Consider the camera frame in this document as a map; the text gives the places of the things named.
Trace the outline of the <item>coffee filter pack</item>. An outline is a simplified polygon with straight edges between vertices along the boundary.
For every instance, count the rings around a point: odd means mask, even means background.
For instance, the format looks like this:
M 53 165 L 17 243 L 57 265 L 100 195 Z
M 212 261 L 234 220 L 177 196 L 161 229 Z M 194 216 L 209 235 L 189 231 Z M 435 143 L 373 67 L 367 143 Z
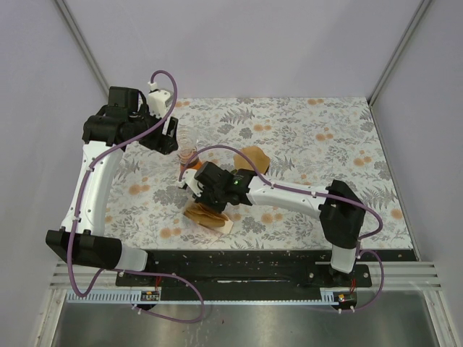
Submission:
M 199 226 L 223 235 L 229 235 L 234 226 L 234 222 L 226 214 L 217 213 L 200 203 L 189 204 L 183 214 Z

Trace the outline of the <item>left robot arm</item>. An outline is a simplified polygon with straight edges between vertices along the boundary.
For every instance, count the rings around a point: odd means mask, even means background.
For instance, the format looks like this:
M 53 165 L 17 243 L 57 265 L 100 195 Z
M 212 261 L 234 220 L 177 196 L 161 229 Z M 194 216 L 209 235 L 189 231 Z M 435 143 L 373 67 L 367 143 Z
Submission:
M 175 105 L 174 92 L 149 85 L 150 92 L 111 87 L 106 105 L 84 123 L 83 155 L 72 203 L 59 230 L 46 234 L 46 244 L 63 261 L 104 270 L 131 270 L 142 286 L 153 283 L 156 266 L 145 250 L 106 237 L 106 206 L 112 181 L 127 148 L 135 139 L 149 150 L 168 155 L 177 150 L 178 121 L 162 118 Z

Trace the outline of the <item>orange liquid glass carafe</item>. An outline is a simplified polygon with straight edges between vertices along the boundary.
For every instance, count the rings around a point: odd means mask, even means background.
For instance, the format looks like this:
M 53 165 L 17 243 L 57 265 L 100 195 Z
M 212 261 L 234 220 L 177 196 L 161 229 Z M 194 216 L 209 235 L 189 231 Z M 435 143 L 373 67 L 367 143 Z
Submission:
M 183 169 L 195 169 L 198 170 L 202 166 L 202 161 L 200 158 L 196 155 L 196 151 L 192 151 L 190 153 L 187 152 L 179 152 L 178 158 L 179 158 L 179 164 L 180 164 L 180 170 Z

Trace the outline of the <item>brown paper coffee filter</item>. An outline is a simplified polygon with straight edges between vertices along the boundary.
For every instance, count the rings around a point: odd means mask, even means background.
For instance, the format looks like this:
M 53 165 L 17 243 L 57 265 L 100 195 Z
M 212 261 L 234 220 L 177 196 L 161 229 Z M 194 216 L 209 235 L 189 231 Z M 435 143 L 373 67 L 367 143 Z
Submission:
M 240 152 L 249 158 L 261 174 L 269 169 L 271 159 L 258 146 L 244 147 Z M 236 170 L 252 170 L 252 166 L 239 154 L 234 155 L 234 168 Z

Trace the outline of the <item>clear glass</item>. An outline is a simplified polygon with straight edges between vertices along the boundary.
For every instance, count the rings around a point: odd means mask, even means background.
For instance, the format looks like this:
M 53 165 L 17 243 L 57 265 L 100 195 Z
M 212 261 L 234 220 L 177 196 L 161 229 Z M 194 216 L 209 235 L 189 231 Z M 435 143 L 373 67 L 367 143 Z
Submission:
M 193 127 L 181 126 L 177 130 L 178 156 L 190 158 L 197 151 L 197 130 Z

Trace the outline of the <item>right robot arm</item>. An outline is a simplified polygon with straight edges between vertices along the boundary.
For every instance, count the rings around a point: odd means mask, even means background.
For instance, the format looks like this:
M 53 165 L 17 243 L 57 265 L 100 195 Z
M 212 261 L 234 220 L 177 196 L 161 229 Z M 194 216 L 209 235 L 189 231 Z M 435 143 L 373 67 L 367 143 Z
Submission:
M 308 215 L 321 224 L 332 246 L 329 277 L 345 286 L 355 277 L 357 242 L 365 210 L 349 186 L 338 180 L 326 187 L 286 184 L 254 170 L 234 172 L 212 162 L 198 170 L 188 169 L 182 179 L 195 198 L 211 210 L 222 213 L 227 205 L 271 206 Z

